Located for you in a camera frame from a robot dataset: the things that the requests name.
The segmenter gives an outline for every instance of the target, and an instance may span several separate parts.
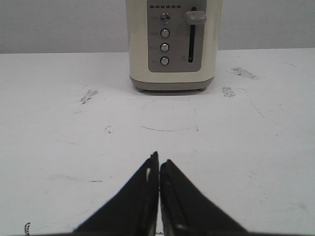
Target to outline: table surface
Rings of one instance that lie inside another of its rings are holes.
[[[155,150],[249,231],[314,234],[314,78],[315,49],[219,51],[177,93],[127,53],[0,55],[0,235],[71,232]]]

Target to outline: toaster lever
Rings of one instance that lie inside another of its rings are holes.
[[[185,13],[185,20],[189,25],[204,25],[207,16],[204,11],[188,11]]]

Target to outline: gray toaster base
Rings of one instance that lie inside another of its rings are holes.
[[[176,90],[205,90],[207,86],[212,82],[214,77],[202,81],[202,82],[191,82],[191,83],[145,83],[137,81],[130,77],[133,84],[139,90],[155,90],[155,91],[176,91]]]

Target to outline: toaster control panel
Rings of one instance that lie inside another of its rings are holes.
[[[206,0],[147,0],[151,72],[200,70]]]

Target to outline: round button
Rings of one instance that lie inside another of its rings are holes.
[[[160,17],[163,24],[169,23],[171,16],[168,13],[163,13]]]
[[[169,34],[170,34],[170,32],[168,29],[162,29],[162,31],[161,31],[162,38],[168,38]]]
[[[167,57],[162,57],[161,58],[161,64],[162,65],[167,65],[169,64],[169,59]]]
[[[168,52],[168,50],[169,50],[169,45],[167,43],[163,43],[161,45],[161,51],[166,53],[166,52]]]

